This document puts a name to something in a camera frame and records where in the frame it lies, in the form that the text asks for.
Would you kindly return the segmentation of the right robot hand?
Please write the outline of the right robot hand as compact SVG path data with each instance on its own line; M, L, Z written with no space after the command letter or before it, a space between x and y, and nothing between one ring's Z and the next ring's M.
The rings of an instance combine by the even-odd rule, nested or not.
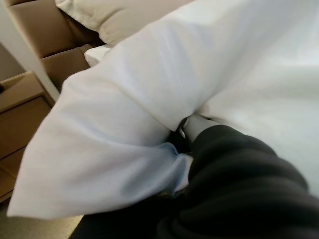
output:
M176 197L87 215L73 239L316 239L319 200L264 142L199 115L181 123L193 162Z

